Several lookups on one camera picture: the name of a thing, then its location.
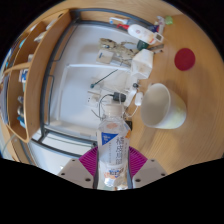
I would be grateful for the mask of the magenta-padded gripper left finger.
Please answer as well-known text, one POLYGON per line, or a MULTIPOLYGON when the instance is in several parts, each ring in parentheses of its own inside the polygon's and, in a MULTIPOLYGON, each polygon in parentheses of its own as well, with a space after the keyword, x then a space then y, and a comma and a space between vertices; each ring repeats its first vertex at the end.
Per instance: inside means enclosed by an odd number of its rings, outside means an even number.
POLYGON ((79 159, 72 158, 58 176, 83 188, 98 186, 98 148, 94 147, 79 159))

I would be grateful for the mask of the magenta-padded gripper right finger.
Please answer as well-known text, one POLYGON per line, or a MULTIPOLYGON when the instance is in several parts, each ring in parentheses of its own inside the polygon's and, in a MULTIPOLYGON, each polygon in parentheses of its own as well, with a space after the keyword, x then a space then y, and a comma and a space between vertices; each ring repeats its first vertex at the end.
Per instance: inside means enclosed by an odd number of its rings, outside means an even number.
POLYGON ((128 188, 148 185, 167 175, 156 159, 147 159, 133 147, 129 148, 128 188))

